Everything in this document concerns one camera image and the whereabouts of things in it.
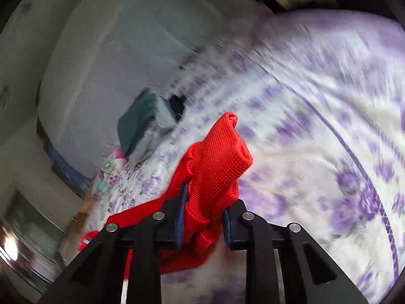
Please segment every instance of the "metal bolt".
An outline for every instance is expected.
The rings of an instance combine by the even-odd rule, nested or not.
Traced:
[[[252,212],[244,212],[242,214],[242,218],[244,220],[252,220],[254,218],[254,214]]]
[[[164,212],[155,212],[155,213],[152,215],[152,217],[153,217],[153,219],[161,220],[161,219],[164,219],[164,218],[165,218],[165,213],[164,213]]]
[[[290,230],[292,232],[297,233],[297,232],[301,231],[301,226],[299,226],[297,223],[292,223],[292,224],[290,224]]]
[[[107,232],[115,232],[118,229],[118,225],[116,223],[110,223],[105,227]]]

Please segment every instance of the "red mesh fabric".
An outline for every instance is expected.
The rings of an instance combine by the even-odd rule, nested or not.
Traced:
[[[191,145],[160,198],[112,215],[107,220],[106,224],[117,223],[120,227],[136,224],[161,209],[164,200],[178,196],[181,184],[189,182],[183,245],[179,251],[161,252],[161,273],[199,266],[213,250],[222,212],[238,199],[236,180],[253,162],[245,142],[234,130],[236,122],[235,114],[225,113],[202,142]]]

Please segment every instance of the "white wall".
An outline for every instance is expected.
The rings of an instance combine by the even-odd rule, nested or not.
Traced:
[[[82,0],[44,74],[38,114],[53,146],[93,177],[140,91],[165,95],[179,64],[253,0]]]
[[[0,33],[0,90],[11,99],[0,109],[0,144],[36,113],[35,96],[52,50],[80,0],[22,0]]]
[[[0,147],[1,210],[18,189],[46,218],[65,229],[81,207],[82,199],[59,179],[51,166],[52,161],[36,136],[36,117],[31,118]]]

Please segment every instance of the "pink flower print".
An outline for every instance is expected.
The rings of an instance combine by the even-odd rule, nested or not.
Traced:
[[[127,162],[128,162],[128,159],[127,158],[124,158],[124,159],[122,159],[122,158],[120,158],[120,159],[115,159],[114,160],[114,164],[115,164],[115,171],[117,171],[117,172],[119,172],[119,171],[121,171],[121,169],[123,168],[123,167],[125,167],[125,165],[127,164]]]
[[[113,160],[121,159],[121,158],[127,159],[127,157],[125,157],[125,155],[122,151],[121,145],[114,146],[113,150],[110,153],[110,156],[113,158]]]
[[[97,174],[98,179],[104,179],[104,171],[100,170]]]
[[[115,183],[118,181],[118,176],[110,176],[107,180],[107,184],[110,186],[114,186]]]

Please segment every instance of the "bed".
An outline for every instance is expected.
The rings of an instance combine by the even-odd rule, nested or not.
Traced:
[[[248,210],[301,224],[379,303],[405,266],[404,48],[397,22],[360,12],[258,8],[233,21],[173,80],[167,94],[188,97],[178,127],[121,169],[83,232],[156,198],[231,111],[254,160],[238,182]],[[162,276],[163,303],[242,303],[245,259],[220,240],[203,266]]]

